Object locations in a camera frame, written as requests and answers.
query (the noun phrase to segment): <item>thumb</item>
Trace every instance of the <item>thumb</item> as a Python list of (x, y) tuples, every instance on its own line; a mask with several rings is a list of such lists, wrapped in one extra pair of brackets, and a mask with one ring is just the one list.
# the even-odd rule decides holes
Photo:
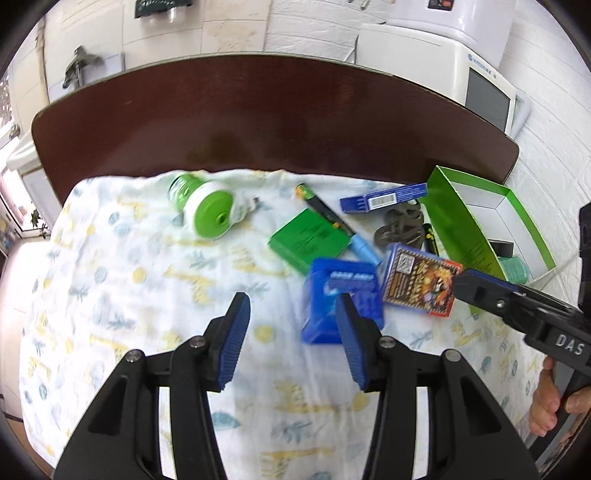
[(568, 413), (587, 413), (591, 409), (591, 387), (573, 393), (566, 402)]

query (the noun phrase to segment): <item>human hand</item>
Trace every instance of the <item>human hand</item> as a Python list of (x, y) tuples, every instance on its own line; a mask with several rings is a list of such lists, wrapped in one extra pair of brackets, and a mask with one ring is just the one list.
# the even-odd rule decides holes
[[(534, 400), (530, 408), (530, 430), (539, 437), (544, 437), (548, 431), (556, 427), (558, 421), (556, 412), (560, 408), (560, 394), (554, 386), (553, 368), (554, 359), (547, 356), (544, 359), (540, 383), (534, 392)], [(567, 400), (565, 409), (568, 413), (587, 413), (591, 409), (591, 387), (585, 387), (573, 393)], [(569, 438), (578, 425), (579, 422), (575, 422), (562, 440)]]

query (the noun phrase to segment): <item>brown table top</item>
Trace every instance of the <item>brown table top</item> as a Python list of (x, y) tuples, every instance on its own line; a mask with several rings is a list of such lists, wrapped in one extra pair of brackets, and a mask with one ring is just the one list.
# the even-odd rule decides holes
[(33, 123), (58, 198), (101, 175), (285, 169), (426, 181), (437, 164), (503, 183), (519, 149), (466, 108), (348, 64), (276, 54), (192, 57), (132, 70)]

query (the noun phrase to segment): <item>blue marker cap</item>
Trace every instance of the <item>blue marker cap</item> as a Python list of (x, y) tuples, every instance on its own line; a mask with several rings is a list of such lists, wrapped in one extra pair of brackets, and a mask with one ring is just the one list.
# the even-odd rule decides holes
[(351, 237), (349, 248), (355, 255), (359, 257), (360, 260), (371, 263), (375, 267), (377, 267), (382, 262), (382, 258), (379, 257), (371, 245), (357, 233)]

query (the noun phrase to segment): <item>qr code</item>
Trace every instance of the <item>qr code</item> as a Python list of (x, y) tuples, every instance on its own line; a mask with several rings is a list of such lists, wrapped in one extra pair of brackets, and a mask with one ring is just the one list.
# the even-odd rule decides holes
[(407, 254), (400, 254), (400, 257), (398, 257), (398, 264), (396, 265), (396, 271), (409, 275), (410, 272), (413, 271), (413, 265), (414, 257)]

